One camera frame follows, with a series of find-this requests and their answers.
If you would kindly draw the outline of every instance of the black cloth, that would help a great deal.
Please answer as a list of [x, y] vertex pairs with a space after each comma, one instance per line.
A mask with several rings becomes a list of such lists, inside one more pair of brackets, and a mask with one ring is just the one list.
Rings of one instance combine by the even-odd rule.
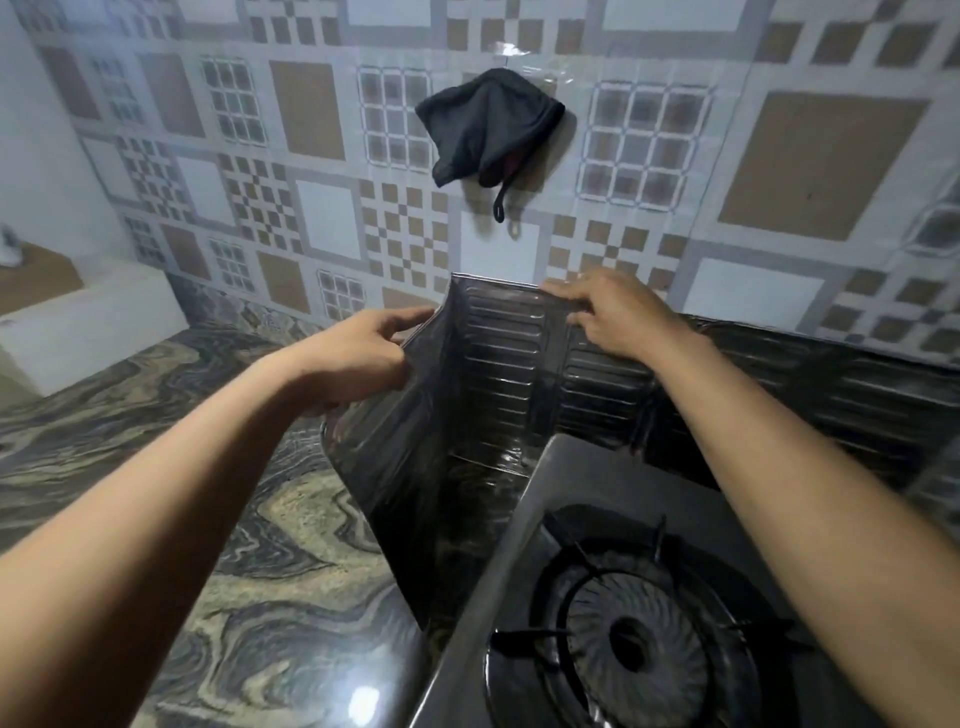
[[424, 99], [415, 111], [440, 152], [433, 181], [443, 187], [476, 173], [483, 187], [502, 183], [493, 203], [493, 217], [502, 223], [507, 189], [566, 107], [518, 73], [492, 68]]

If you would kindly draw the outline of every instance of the right hand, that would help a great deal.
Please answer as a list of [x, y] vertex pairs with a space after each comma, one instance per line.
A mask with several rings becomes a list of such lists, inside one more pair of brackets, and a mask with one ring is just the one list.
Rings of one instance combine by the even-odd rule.
[[690, 329], [660, 297], [635, 278], [610, 268], [594, 268], [570, 283], [545, 280], [547, 293], [589, 303], [590, 311], [576, 311], [566, 319], [583, 328], [587, 339], [607, 353], [652, 359], [682, 339]]

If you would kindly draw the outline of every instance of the granite countertop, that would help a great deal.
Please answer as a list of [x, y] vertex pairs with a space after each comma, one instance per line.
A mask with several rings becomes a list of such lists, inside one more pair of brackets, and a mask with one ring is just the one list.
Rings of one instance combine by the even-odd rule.
[[[0, 549], [273, 348], [193, 328], [0, 412]], [[284, 437], [136, 728], [378, 728], [415, 707], [430, 651], [318, 431]]]

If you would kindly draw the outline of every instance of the stove top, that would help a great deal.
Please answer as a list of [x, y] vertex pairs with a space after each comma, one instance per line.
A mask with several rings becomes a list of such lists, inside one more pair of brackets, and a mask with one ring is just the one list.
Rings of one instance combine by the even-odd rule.
[[720, 494], [558, 435], [411, 728], [449, 725], [883, 724]]

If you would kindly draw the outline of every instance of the stove burner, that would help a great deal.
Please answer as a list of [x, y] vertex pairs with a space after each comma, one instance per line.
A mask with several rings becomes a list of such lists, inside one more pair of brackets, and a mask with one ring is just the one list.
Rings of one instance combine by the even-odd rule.
[[630, 573], [584, 582], [566, 614], [577, 676], [602, 713], [624, 728], [678, 728], [701, 713], [707, 656], [667, 592]]

